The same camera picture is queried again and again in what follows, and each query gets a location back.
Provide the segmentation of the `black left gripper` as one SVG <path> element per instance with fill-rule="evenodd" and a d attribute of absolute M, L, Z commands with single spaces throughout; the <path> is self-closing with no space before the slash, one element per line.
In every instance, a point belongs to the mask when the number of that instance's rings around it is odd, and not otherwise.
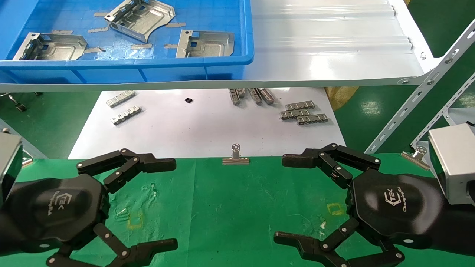
<path fill-rule="evenodd" d="M 109 152 L 76 165 L 77 177 L 19 182 L 7 198 L 7 253 L 42 253 L 61 248 L 46 261 L 49 267 L 96 267 L 70 258 L 96 235 L 117 255 L 107 267 L 146 267 L 158 253 L 178 248 L 176 238 L 125 245 L 104 225 L 109 195 L 141 172 L 174 171 L 176 159 L 128 149 Z M 95 175 L 114 170 L 104 180 Z"/>

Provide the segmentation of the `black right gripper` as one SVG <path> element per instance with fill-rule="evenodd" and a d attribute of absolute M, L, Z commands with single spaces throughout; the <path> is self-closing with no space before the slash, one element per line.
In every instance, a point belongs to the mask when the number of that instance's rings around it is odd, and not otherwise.
<path fill-rule="evenodd" d="M 365 172 L 353 179 L 341 164 Z M 380 164 L 381 160 L 374 156 L 336 143 L 320 149 L 307 148 L 302 154 L 284 154 L 283 166 L 319 168 L 341 189 L 351 188 L 350 211 L 355 218 L 323 241 L 277 231 L 274 242 L 295 247 L 303 260 L 325 267 L 395 267 L 405 260 L 405 255 L 393 244 L 421 250 L 443 246 L 446 200 L 436 179 L 383 174 L 378 171 Z M 349 260 L 341 257 L 337 247 L 356 231 L 382 252 Z"/>

